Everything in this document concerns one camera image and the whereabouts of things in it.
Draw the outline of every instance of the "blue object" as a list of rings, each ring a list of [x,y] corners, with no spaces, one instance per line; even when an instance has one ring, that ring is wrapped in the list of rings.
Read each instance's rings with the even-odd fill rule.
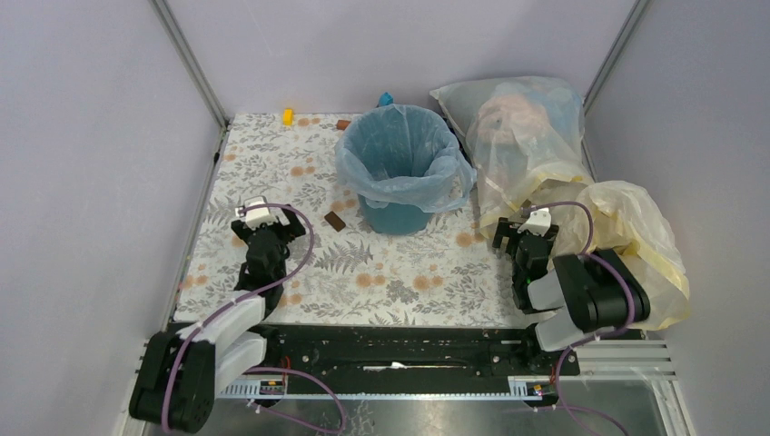
[[[359,204],[363,217],[377,233],[409,234],[425,228],[433,213],[423,212],[410,204],[388,203],[382,209],[375,209],[367,204],[366,197],[359,195]]]
[[[380,95],[380,100],[377,102],[377,107],[387,106],[388,104],[393,104],[393,96],[388,93]]]
[[[338,183],[360,196],[360,207],[378,233],[422,230],[430,216],[462,207],[476,170],[454,134],[428,109],[389,104],[355,119],[337,143]],[[460,193],[452,195],[455,179]]]

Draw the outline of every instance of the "gray wall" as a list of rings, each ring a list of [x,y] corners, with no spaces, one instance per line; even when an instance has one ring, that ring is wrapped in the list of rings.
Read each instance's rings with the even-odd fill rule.
[[[217,127],[147,1],[3,2],[0,41],[0,434],[109,434]]]
[[[172,0],[229,114],[361,112],[520,74],[591,85],[633,0]]]
[[[767,434],[770,2],[658,0],[587,119],[601,180],[668,218],[692,316],[665,332],[699,434]]]

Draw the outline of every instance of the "metal frame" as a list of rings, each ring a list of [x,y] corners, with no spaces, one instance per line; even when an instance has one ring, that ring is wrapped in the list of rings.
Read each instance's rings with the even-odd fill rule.
[[[674,366],[664,341],[599,341],[575,349],[580,375],[561,380],[675,382]],[[521,382],[548,382],[548,377],[516,376]]]
[[[650,381],[648,384],[655,393],[666,432],[676,436],[695,436],[689,413],[682,402],[679,381]]]
[[[193,249],[195,248],[195,241],[198,239],[198,232],[201,230],[203,224],[203,214],[206,211],[206,203],[209,200],[209,195],[214,187],[214,175],[219,170],[219,166],[222,164],[222,160],[219,156],[222,155],[224,147],[227,145],[227,140],[230,138],[230,127],[223,128],[221,130],[220,140],[217,143],[214,154],[212,155],[212,166],[206,173],[205,188],[201,192],[201,196],[198,198],[198,203],[195,209],[195,217],[190,230],[190,234],[187,236],[187,242],[184,245],[184,256],[180,262],[179,268],[176,272],[176,283],[180,283],[184,280],[184,276],[187,274],[187,269],[190,266],[191,256]],[[179,288],[175,287],[171,293],[169,302],[166,304],[166,310],[163,312],[163,328],[165,324],[173,320],[173,312],[176,306],[176,297],[179,293]]]
[[[195,59],[193,50],[190,48],[190,45],[187,44],[187,39],[185,39],[182,29],[179,27],[176,18],[174,18],[171,7],[168,6],[168,2],[166,2],[166,0],[149,1],[150,5],[152,5],[155,10],[155,13],[158,14],[158,19],[161,20],[161,24],[166,30],[174,48],[176,48],[176,52],[182,59],[182,63],[187,69],[187,73],[190,74],[192,82],[195,84],[195,87],[198,88],[198,92],[201,93],[203,102],[206,104],[206,107],[208,107],[209,112],[212,113],[214,121],[216,121],[222,129],[227,128],[227,124],[229,123],[227,115],[225,114],[224,109],[222,109],[222,105],[219,103],[219,99],[217,99],[216,94],[214,94],[212,87],[206,80],[201,65],[198,64],[198,60]]]
[[[596,103],[597,98],[599,96],[599,93],[601,92],[602,88],[607,82],[607,79],[609,78],[610,74],[615,69],[615,65],[617,65],[618,59],[626,50],[628,41],[631,39],[631,36],[637,30],[637,27],[639,23],[642,21],[642,18],[644,17],[645,12],[647,11],[647,9],[652,3],[653,3],[653,0],[636,0],[634,5],[631,6],[631,11],[628,13],[625,23],[623,23],[623,26],[620,27],[620,32],[618,32],[615,42],[612,44],[612,47],[609,49],[609,53],[607,53],[607,57],[604,59],[604,62],[599,68],[597,76],[594,78],[594,81],[591,83],[591,86],[588,88],[586,99],[583,102],[583,108],[584,108],[586,117],[588,117],[588,114],[590,114],[591,109],[593,109],[594,104]],[[597,170],[596,170],[596,167],[594,166],[594,160],[591,157],[591,152],[589,151],[590,147],[588,147],[585,135],[583,136],[583,142],[581,143],[580,148],[583,149],[583,161],[587,165],[588,171],[591,173],[591,176],[594,179],[596,179]]]

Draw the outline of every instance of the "table surface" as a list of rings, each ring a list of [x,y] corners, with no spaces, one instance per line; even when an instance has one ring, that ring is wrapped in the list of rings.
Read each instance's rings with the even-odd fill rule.
[[[337,184],[335,124],[354,115],[298,115],[284,126],[276,114],[238,114],[215,175],[174,319],[194,322],[228,301],[245,260],[230,230],[234,208],[264,195],[304,212],[316,232],[309,264],[286,283],[269,322],[526,327],[542,315],[516,309],[508,257],[498,258],[477,231],[475,192],[462,208],[434,214],[408,236],[375,233],[355,193]],[[323,216],[347,224],[337,233]],[[292,270],[308,238],[290,244]]]

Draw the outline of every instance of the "plastic bag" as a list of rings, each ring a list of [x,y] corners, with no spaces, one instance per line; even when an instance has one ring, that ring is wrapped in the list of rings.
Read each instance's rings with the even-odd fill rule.
[[[576,201],[578,194],[583,192],[586,186],[582,183],[565,183],[557,180],[546,180],[539,188],[529,196],[530,204],[545,204],[555,202]],[[550,209],[551,223],[559,227],[564,225],[571,217],[570,207],[554,207]]]
[[[647,190],[628,182],[592,184],[576,201],[591,211],[594,240],[590,250],[614,248],[650,300],[650,316],[634,328],[661,330],[690,313],[690,286],[674,233]],[[577,253],[586,243],[588,220],[575,207],[561,224],[551,256]]]
[[[389,104],[355,119],[336,154],[338,182],[375,209],[399,203],[450,211],[466,203],[476,182],[444,120],[417,106]],[[456,178],[461,194],[452,198]]]
[[[465,146],[470,125],[481,106],[490,98],[514,94],[523,94],[545,107],[554,130],[580,153],[583,102],[564,80],[536,75],[505,77],[458,82],[430,91]]]
[[[488,238],[498,218],[515,213],[543,183],[577,189],[593,183],[579,152],[583,115],[575,91],[545,77],[524,77],[504,89],[511,94],[484,103],[466,137],[479,171],[480,231]]]

